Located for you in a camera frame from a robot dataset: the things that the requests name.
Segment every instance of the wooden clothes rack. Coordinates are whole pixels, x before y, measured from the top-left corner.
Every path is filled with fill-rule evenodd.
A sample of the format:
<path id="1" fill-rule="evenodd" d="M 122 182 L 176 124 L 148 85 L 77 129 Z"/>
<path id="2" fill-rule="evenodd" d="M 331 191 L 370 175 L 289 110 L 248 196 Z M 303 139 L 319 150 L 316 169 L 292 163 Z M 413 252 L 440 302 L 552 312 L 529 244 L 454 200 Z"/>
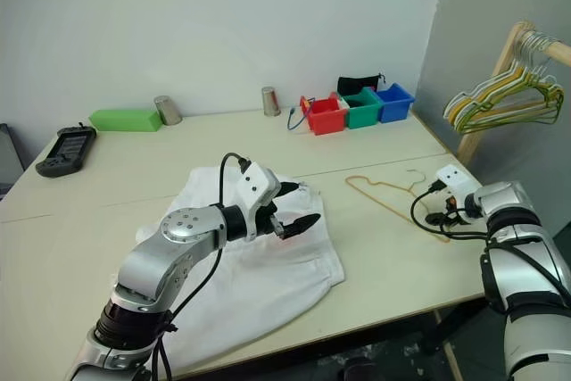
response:
<path id="1" fill-rule="evenodd" d="M 493 68 L 493 77 L 509 69 L 514 58 L 514 46 L 528 30 L 535 30 L 534 24 L 530 21 L 520 21 L 511 28 L 511 31 L 508 34 L 508 39 L 506 40 L 506 45 L 501 50 L 500 58 L 498 58 L 496 66 Z M 553 60 L 571 67 L 571 46 L 567 46 L 561 42 L 554 42 L 545 48 L 543 53 L 551 57 Z M 476 133 L 466 134 L 462 138 L 458 147 L 457 155 L 458 160 L 462 164 L 467 166 L 470 161 L 472 161 L 472 157 L 474 156 L 476 148 L 483 136 L 484 131 L 478 131 Z"/>

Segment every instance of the table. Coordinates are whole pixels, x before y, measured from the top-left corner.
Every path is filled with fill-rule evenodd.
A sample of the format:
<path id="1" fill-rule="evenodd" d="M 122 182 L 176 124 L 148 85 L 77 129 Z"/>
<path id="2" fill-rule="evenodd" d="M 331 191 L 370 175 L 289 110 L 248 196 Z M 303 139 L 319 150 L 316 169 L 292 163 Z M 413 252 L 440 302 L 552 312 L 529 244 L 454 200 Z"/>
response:
<path id="1" fill-rule="evenodd" d="M 250 125 L 244 126 L 249 131 L 243 135 L 225 132 L 221 118 L 232 128 L 249 119 L 246 123 Z M 248 154 L 276 172 L 296 176 L 320 190 L 329 234 L 346 280 L 284 327 L 188 368 L 187 373 L 251 360 L 482 294 L 478 263 L 482 244 L 442 244 L 343 182 L 346 176 L 361 174 L 407 186 L 419 176 L 407 170 L 416 169 L 427 177 L 425 185 L 415 187 L 417 192 L 423 191 L 434 173 L 455 159 L 416 118 L 323 137 L 307 131 L 287 135 L 282 129 L 284 120 L 244 112 L 190 118 L 183 126 L 164 129 L 162 137 L 161 132 L 134 136 L 101 133 L 88 165 L 79 174 L 49 180 L 27 171 L 2 203 L 2 378 L 62 378 L 109 297 L 112 273 L 117 272 L 134 245 L 137 227 L 160 218 L 191 167 L 215 164 L 226 150 Z M 188 125 L 191 121 L 200 127 Z M 196 129 L 187 136 L 191 128 L 204 131 L 216 127 L 219 133 L 204 147 L 204 157 L 171 151 L 183 141 L 192 148 L 204 138 Z M 268 147 L 244 139 L 253 138 L 253 129 Z M 116 164 L 113 155 L 126 152 L 135 140 L 139 152 L 159 156 L 152 157 L 141 169 L 135 168 L 143 159 L 139 152 Z M 332 156 L 325 158 L 323 148 Z M 341 156 L 342 150 L 350 156 Z M 170 162 L 165 164 L 167 153 Z M 169 174 L 159 174 L 165 165 L 169 166 Z M 106 200 L 106 189 L 99 189 L 97 183 L 110 177 L 123 180 L 109 189 Z M 166 190 L 161 192 L 161 186 L 154 181 L 163 182 Z M 149 186 L 142 189 L 140 185 L 145 182 Z M 92 198 L 84 195 L 87 192 Z M 409 195 L 388 188 L 370 192 L 404 212 L 411 202 Z M 37 203 L 24 207 L 26 198 L 32 196 L 37 197 Z M 443 199 L 431 195 L 427 204 L 441 210 Z"/>

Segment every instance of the silver cylinder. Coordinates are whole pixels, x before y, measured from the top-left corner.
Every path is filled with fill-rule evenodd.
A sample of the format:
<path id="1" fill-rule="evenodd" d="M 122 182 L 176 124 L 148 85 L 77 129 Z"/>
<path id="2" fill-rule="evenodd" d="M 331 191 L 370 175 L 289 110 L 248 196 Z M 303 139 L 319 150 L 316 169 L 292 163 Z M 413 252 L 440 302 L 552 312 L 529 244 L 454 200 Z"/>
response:
<path id="1" fill-rule="evenodd" d="M 276 89 L 274 87 L 261 89 L 261 102 L 264 105 L 264 115 L 278 116 L 281 113 L 277 105 Z"/>
<path id="2" fill-rule="evenodd" d="M 182 121 L 177 106 L 168 95 L 155 97 L 154 105 L 157 107 L 157 111 L 164 125 L 176 125 Z"/>

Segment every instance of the plastic bin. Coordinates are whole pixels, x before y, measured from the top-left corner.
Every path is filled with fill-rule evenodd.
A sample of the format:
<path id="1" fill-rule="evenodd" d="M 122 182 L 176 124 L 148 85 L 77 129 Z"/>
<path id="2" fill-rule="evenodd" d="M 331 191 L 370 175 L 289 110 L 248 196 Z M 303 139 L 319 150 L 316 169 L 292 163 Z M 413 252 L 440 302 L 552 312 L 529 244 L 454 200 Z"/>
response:
<path id="1" fill-rule="evenodd" d="M 316 136 L 344 130 L 347 109 L 339 107 L 335 93 L 331 93 L 329 98 L 316 100 L 313 104 L 305 97 L 302 97 L 300 106 L 304 115 L 310 108 L 310 105 L 311 110 L 307 115 L 307 121 L 310 123 L 310 128 Z"/>
<path id="2" fill-rule="evenodd" d="M 381 122 L 406 120 L 410 105 L 414 103 L 414 97 L 399 84 L 392 84 L 384 91 L 377 91 L 377 96 L 382 104 L 378 113 L 378 120 Z"/>
<path id="3" fill-rule="evenodd" d="M 349 104 L 349 111 L 345 117 L 347 127 L 368 127 L 378 122 L 381 102 L 373 89 L 365 87 L 358 94 L 343 96 L 343 100 Z"/>

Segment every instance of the silver robot arm segment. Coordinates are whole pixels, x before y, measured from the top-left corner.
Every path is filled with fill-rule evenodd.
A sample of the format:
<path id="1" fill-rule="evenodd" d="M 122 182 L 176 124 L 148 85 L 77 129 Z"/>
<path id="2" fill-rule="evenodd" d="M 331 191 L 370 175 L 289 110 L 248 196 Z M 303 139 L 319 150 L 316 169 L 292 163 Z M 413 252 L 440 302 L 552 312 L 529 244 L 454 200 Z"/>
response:
<path id="1" fill-rule="evenodd" d="M 272 199 L 297 187 L 295 183 L 280 184 L 270 170 L 247 162 L 236 184 L 232 205 L 183 208 L 169 213 L 154 235 L 137 245 L 124 260 L 111 298 L 87 333 L 66 379 L 150 379 L 145 362 L 157 338 L 175 329 L 170 307 L 196 263 L 224 247 L 227 241 L 251 241 L 272 232 L 285 239 L 301 234 L 319 219 L 318 214 L 313 214 L 286 226 L 277 221 L 277 207 Z"/>
<path id="2" fill-rule="evenodd" d="M 524 188 L 501 182 L 476 189 L 473 179 L 448 168 L 438 178 L 446 185 L 453 178 L 449 189 L 466 210 L 463 219 L 486 222 L 482 280 L 492 308 L 506 315 L 509 379 L 571 379 L 571 273 Z"/>

